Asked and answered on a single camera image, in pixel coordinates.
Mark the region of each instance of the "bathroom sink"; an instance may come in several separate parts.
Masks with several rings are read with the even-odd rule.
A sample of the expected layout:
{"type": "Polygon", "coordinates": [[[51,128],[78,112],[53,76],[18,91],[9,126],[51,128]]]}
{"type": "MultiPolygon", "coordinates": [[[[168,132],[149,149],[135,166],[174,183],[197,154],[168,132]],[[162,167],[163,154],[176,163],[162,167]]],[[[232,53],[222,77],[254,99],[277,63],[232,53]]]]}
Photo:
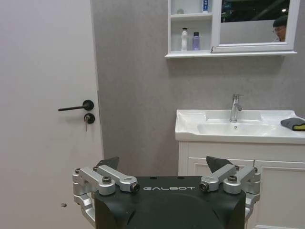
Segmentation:
{"type": "Polygon", "coordinates": [[[297,117],[294,111],[245,110],[237,123],[230,110],[177,110],[178,141],[305,144],[305,132],[281,126],[281,120],[297,117]]]}

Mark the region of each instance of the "glasses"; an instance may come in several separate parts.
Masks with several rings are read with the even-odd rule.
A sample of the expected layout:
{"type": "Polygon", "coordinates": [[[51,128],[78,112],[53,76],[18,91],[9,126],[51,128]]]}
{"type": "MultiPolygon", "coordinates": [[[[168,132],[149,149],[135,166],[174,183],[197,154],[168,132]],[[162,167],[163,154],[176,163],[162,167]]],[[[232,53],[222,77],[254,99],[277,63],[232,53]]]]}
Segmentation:
{"type": "Polygon", "coordinates": [[[279,32],[279,31],[281,31],[281,30],[283,30],[283,28],[275,29],[275,30],[273,30],[272,32],[273,32],[273,33],[276,33],[276,32],[279,32]]]}

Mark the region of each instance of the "bolt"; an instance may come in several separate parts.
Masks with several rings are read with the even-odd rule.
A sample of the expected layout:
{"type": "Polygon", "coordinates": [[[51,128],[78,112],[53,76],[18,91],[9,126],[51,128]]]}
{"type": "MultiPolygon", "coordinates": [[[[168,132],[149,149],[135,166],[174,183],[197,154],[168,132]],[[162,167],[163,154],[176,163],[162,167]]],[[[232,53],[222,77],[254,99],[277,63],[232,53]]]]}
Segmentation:
{"type": "Polygon", "coordinates": [[[103,184],[110,184],[111,183],[111,177],[103,177],[102,179],[103,184]]]}
{"type": "Polygon", "coordinates": [[[236,183],[237,182],[237,177],[236,176],[229,176],[228,181],[230,181],[232,183],[236,183]]]}
{"type": "Polygon", "coordinates": [[[130,190],[131,190],[132,193],[137,193],[140,190],[140,187],[141,186],[138,183],[134,183],[130,187],[130,190]]]}
{"type": "Polygon", "coordinates": [[[209,191],[209,189],[210,189],[210,186],[209,186],[209,184],[208,183],[202,183],[202,184],[200,184],[199,185],[199,188],[200,188],[200,190],[202,191],[202,192],[207,192],[207,191],[209,191]]]}

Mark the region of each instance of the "blue bottle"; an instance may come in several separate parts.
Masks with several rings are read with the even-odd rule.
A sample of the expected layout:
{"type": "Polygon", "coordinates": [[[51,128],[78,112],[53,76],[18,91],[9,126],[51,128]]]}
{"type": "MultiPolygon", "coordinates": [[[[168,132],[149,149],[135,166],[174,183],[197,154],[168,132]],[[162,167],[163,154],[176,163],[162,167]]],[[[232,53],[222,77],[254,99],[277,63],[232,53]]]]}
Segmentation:
{"type": "Polygon", "coordinates": [[[193,50],[194,50],[194,51],[200,50],[200,37],[199,37],[199,32],[194,32],[194,37],[193,37],[193,50]]]}
{"type": "Polygon", "coordinates": [[[208,0],[202,0],[202,12],[203,13],[209,12],[209,1],[208,0]]]}

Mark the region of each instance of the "door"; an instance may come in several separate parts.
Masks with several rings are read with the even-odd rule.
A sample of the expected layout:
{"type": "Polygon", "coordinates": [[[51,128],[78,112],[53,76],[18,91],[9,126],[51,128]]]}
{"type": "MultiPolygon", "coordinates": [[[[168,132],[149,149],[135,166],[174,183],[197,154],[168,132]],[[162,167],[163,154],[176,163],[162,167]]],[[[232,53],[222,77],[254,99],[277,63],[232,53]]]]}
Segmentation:
{"type": "MultiPolygon", "coordinates": [[[[231,163],[239,166],[241,169],[245,166],[253,166],[253,160],[237,160],[228,159],[231,163]]],[[[194,158],[188,159],[188,176],[208,176],[211,174],[209,166],[206,162],[206,158],[194,158]]]]}
{"type": "Polygon", "coordinates": [[[72,173],[103,158],[96,81],[90,0],[1,1],[1,228],[92,228],[72,173]],[[58,108],[87,99],[85,132],[87,111],[58,108]]]}
{"type": "Polygon", "coordinates": [[[304,229],[305,163],[255,161],[261,173],[261,199],[248,229],[304,229]]]}

